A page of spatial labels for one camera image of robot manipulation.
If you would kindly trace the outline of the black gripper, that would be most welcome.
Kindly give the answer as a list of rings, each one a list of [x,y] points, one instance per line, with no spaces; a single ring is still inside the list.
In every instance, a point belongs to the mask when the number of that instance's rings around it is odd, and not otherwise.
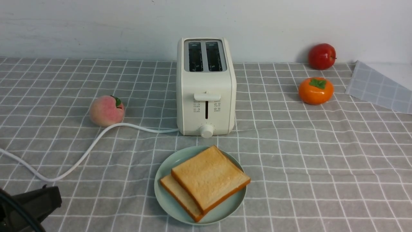
[[[58,186],[10,195],[0,190],[0,230],[2,232],[45,232],[42,222],[62,205]]]

